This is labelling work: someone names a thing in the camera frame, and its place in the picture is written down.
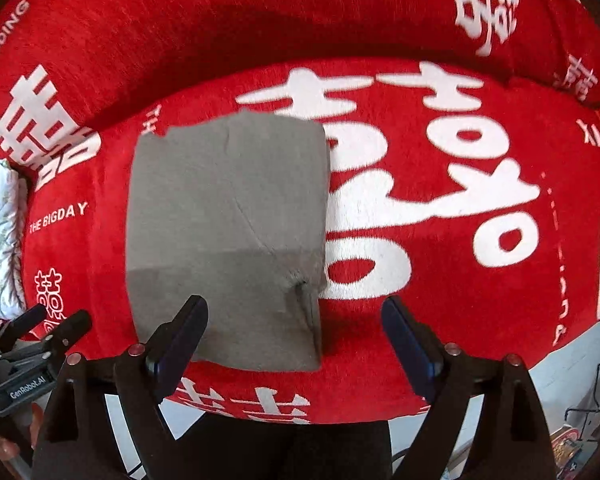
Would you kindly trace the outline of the left hand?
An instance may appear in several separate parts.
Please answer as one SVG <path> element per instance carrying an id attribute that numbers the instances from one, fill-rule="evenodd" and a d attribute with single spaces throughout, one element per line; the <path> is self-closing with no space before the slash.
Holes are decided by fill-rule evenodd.
<path id="1" fill-rule="evenodd" d="M 0 417 L 0 422 L 13 422 L 15 430 L 0 431 L 0 459 L 15 476 L 15 459 L 21 457 L 27 466 L 32 464 L 32 454 L 38 444 L 44 410 L 33 402 L 12 417 Z"/>

